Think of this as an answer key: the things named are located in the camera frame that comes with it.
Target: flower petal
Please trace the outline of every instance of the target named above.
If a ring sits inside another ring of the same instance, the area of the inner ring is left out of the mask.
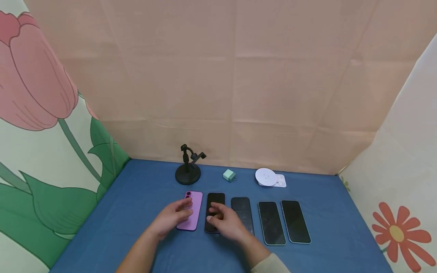
[[[31,24],[36,27],[38,26],[35,19],[29,12],[23,12],[22,14],[20,14],[20,16],[18,16],[18,21],[20,22],[20,25]]]
[[[416,261],[416,259],[412,256],[410,250],[408,249],[408,245],[407,242],[408,241],[404,241],[405,243],[401,243],[399,244],[399,246],[401,247],[401,253],[402,256],[404,256],[404,260],[407,263],[408,267],[413,271],[413,272],[419,272],[422,268],[420,267],[419,263]]]
[[[395,240],[392,240],[388,244],[387,256],[394,263],[398,261],[398,242],[396,242]]]
[[[32,98],[4,43],[0,43],[0,118],[31,131],[51,128],[58,122]]]
[[[396,219],[396,224],[397,225],[403,224],[408,217],[409,217],[409,209],[404,206],[400,206],[398,209],[398,217]]]
[[[381,215],[379,215],[378,212],[373,213],[373,218],[375,218],[376,221],[378,221],[379,224],[381,224],[384,228],[388,229],[390,227],[389,224],[382,218]]]
[[[85,104],[87,106],[88,112],[90,113],[91,116],[93,116],[93,118],[99,120],[96,116],[96,114],[94,113],[94,111],[90,108],[90,106],[88,105],[87,101],[85,101]]]
[[[426,252],[423,248],[421,248],[420,246],[416,245],[413,242],[407,242],[407,247],[411,251],[413,251],[414,254],[416,254],[419,258],[421,258],[422,261],[426,262],[430,266],[435,266],[436,265],[436,260],[428,252]]]
[[[390,209],[390,207],[387,205],[386,202],[379,203],[379,209],[381,210],[382,215],[385,217],[389,225],[396,224],[392,210]]]
[[[20,33],[20,23],[17,18],[10,13],[4,13],[0,10],[0,41],[9,45],[12,37]]]
[[[382,226],[378,226],[378,225],[372,225],[372,229],[376,232],[379,232],[379,233],[388,232],[388,230],[386,228],[383,228]]]
[[[10,48],[17,71],[33,98],[53,116],[68,117],[78,101],[77,88],[40,29],[23,25]]]
[[[408,219],[408,221],[405,222],[404,224],[399,225],[399,227],[404,232],[407,231],[407,230],[410,230],[412,228],[417,228],[418,226],[420,226],[420,221],[416,217],[412,217],[412,218]]]
[[[407,231],[404,234],[405,234],[405,238],[408,240],[416,241],[419,243],[431,242],[431,234],[429,234],[429,232],[422,229]]]
[[[375,241],[379,244],[379,245],[383,245],[386,242],[388,242],[390,239],[392,239],[392,237],[390,236],[390,233],[386,232],[386,233],[382,233],[382,234],[378,234],[375,236]]]

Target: purple smartphone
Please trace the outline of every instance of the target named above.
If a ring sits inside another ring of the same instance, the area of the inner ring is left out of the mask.
[[[197,228],[197,221],[199,220],[199,212],[200,212],[200,205],[202,205],[202,196],[203,193],[198,191],[187,191],[185,193],[185,198],[191,197],[193,199],[193,205],[189,207],[193,210],[193,214],[188,217],[188,220],[185,222],[179,223],[176,228],[182,229],[182,230],[196,230]]]

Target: hand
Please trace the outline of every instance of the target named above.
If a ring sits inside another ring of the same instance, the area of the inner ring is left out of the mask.
[[[167,205],[146,231],[156,236],[159,240],[163,240],[177,224],[188,220],[188,217],[193,214],[192,209],[187,209],[192,205],[191,197]]]
[[[235,242],[242,242],[251,236],[233,209],[221,203],[211,202],[209,212],[217,214],[215,216],[208,216],[206,220],[215,226],[226,238]]]

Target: floral wallpaper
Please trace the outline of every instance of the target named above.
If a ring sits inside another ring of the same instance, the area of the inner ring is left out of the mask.
[[[47,272],[129,157],[22,2],[0,26],[0,264]]]
[[[437,272],[437,36],[340,176],[395,273]]]

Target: stand base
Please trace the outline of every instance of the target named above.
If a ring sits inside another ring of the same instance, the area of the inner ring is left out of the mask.
[[[176,181],[182,185],[191,185],[200,178],[200,168],[196,164],[189,164],[190,171],[185,172],[185,165],[180,165],[176,170]]]

